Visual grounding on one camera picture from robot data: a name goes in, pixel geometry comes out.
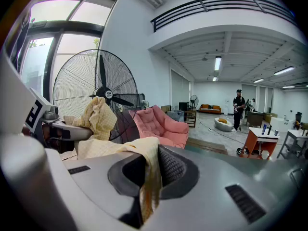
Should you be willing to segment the grey metal table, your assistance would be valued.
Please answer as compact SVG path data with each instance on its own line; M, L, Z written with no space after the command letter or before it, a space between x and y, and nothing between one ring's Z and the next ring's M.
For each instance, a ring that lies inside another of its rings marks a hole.
M277 159L299 159L308 146L308 130L288 130Z

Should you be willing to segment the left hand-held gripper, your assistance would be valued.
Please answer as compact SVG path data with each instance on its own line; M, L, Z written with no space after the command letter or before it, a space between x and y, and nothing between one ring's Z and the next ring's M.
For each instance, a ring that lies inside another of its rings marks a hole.
M37 139L44 147L57 151L72 151L74 141L85 141L93 132L89 128L66 124L58 114L58 107L47 101L37 90L30 88L36 98L25 126L29 135Z

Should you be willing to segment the small black standing fan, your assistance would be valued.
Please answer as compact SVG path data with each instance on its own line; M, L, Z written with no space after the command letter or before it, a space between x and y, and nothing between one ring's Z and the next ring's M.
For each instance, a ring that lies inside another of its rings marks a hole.
M196 110L197 106L199 104L199 99L196 95L192 95L190 97L190 103L189 103L189 108L191 110Z

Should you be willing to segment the large glass window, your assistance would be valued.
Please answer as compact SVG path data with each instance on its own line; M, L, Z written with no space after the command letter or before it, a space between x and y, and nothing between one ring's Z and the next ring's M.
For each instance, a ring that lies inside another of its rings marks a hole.
M80 51L99 47L116 0L30 0L5 42L21 81L52 99L63 64Z

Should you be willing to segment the wooden open shelf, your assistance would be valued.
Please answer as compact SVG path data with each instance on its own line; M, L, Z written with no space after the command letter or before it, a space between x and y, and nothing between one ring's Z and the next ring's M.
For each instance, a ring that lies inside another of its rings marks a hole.
M189 127L194 128L196 125L197 111L189 110L184 112L184 122L189 125Z

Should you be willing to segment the plastic-wrapped grey box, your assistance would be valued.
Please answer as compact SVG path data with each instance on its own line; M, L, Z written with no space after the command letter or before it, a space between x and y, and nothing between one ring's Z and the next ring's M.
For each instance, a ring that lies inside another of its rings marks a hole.
M181 110L167 111L167 115L178 122L184 122L184 114L185 112Z

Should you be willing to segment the wooden side table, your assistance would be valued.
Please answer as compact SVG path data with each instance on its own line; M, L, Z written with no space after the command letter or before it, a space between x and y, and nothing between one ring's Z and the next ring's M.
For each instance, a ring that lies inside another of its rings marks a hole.
M245 154L239 157L250 159L266 159L269 160L280 138L279 134L269 129L265 130L264 135L261 134L262 128L249 128L243 149L246 149Z

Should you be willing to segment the cream yellow cloth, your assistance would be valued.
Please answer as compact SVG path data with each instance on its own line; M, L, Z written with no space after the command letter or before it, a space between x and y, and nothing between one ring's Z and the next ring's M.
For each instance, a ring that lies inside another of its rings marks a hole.
M141 186L139 203L142 220L147 221L159 205L159 192L162 186L158 161L158 138L141 138L124 144L111 142L109 137L117 117L102 97L94 98L86 106L81 117L65 115L64 121L67 125L74 127L89 128L93 134L85 141L76 141L73 151L62 153L63 161L95 158L121 152L133 152L145 158L145 169L141 170L145 174L145 181Z

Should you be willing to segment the wooden slatted platform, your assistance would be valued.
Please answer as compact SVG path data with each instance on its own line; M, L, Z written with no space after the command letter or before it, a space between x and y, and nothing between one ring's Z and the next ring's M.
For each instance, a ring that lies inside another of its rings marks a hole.
M227 149L223 144L202 141L194 138L188 138L185 150L199 152L200 150L228 155Z

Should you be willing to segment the pink cushioned sofa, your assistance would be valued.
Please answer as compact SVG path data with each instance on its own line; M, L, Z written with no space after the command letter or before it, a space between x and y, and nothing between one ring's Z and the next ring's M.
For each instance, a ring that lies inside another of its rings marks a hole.
M154 105L144 110L129 111L141 138L157 137L159 143L184 149L188 139L189 126L169 117Z

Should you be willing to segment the orange couch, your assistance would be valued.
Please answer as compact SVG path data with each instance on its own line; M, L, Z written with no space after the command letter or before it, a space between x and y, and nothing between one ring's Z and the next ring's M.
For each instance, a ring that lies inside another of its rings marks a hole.
M203 113L221 114L221 107L218 105L202 104L199 111Z

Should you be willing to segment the black balcony railing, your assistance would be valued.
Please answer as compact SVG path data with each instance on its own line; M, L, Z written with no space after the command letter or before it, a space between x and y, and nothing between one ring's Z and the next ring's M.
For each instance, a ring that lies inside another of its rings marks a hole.
M157 30L185 17L200 13L208 13L219 10L247 10L261 12L281 18L295 26L297 21L295 14L288 8L269 0L193 0L178 5L151 20L153 31Z

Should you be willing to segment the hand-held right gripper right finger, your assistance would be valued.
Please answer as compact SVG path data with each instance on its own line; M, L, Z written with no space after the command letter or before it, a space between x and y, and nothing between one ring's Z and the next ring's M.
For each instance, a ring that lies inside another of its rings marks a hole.
M268 231L285 203L286 163L159 146L178 178L144 231Z

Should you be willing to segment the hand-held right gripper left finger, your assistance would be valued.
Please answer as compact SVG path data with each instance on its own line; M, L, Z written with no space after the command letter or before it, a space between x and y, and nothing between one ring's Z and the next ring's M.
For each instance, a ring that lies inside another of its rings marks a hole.
M52 153L51 174L78 231L136 231L142 227L142 155L124 152L62 161Z

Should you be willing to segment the brown cabinet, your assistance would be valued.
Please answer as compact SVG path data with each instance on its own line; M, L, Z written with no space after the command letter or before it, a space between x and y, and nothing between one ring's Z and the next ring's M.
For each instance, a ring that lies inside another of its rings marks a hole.
M264 113L262 112L248 112L246 125L250 127L259 127L261 128L263 122Z

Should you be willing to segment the large black standing fan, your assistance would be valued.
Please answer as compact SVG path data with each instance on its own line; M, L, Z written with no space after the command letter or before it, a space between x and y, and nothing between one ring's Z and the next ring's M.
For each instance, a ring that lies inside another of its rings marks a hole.
M110 140L128 138L133 118L140 104L135 79L127 65L109 51L81 51L59 70L52 91L53 104L60 116L82 115L96 97L104 98L117 121Z

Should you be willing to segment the white round pet bed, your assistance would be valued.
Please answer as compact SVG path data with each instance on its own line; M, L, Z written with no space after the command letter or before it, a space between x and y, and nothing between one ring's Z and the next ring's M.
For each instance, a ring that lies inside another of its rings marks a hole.
M233 124L226 119L223 118L215 118L215 127L224 132L231 132L233 129Z

